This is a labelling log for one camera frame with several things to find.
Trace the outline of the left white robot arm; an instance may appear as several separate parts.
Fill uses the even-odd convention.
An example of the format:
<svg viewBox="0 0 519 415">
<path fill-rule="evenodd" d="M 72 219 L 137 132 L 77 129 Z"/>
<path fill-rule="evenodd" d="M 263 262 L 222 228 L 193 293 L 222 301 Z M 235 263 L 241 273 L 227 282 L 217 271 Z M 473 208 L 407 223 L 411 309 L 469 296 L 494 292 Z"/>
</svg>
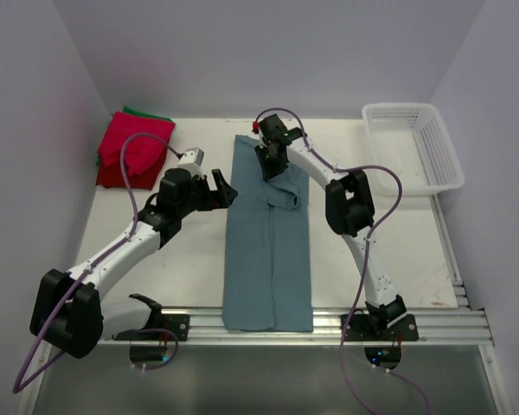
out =
<svg viewBox="0 0 519 415">
<path fill-rule="evenodd" d="M 222 173 L 212 172 L 215 188 L 204 176 L 168 169 L 159 190 L 136 219 L 102 251 L 69 271 L 48 271 L 40 282 L 30 332 L 74 358 L 89 354 L 99 340 L 117 334 L 150 340 L 166 334 L 160 303 L 132 294 L 127 307 L 102 306 L 106 294 L 137 264 L 162 249 L 194 212 L 229 208 L 238 193 Z"/>
</svg>

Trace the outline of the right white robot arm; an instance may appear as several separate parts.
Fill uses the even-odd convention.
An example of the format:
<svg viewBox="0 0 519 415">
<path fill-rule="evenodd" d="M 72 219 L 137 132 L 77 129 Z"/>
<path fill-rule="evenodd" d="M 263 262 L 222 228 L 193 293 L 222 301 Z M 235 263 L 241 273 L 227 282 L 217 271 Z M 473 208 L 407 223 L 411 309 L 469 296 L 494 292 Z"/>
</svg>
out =
<svg viewBox="0 0 519 415">
<path fill-rule="evenodd" d="M 359 322 L 343 326 L 361 329 L 363 338 L 388 339 L 407 315 L 407 308 L 394 287 L 375 243 L 375 204 L 368 183 L 368 169 L 339 167 L 319 151 L 301 124 L 287 128 L 276 114 L 253 121 L 252 131 L 259 137 L 255 148 L 266 181 L 282 175 L 293 164 L 303 170 L 324 190 L 325 218 L 333 233 L 341 236 L 361 273 L 359 291 L 365 295 L 367 313 L 355 313 Z"/>
</svg>

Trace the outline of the blue-grey t shirt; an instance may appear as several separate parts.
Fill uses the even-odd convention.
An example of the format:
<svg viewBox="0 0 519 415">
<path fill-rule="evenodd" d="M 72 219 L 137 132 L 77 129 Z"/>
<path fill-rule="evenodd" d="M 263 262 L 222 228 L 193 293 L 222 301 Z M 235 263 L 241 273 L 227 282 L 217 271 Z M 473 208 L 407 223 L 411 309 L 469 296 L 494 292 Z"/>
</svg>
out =
<svg viewBox="0 0 519 415">
<path fill-rule="evenodd" d="M 230 330 L 311 332 L 309 176 L 290 165 L 265 181 L 257 143 L 234 139 L 222 320 Z"/>
</svg>

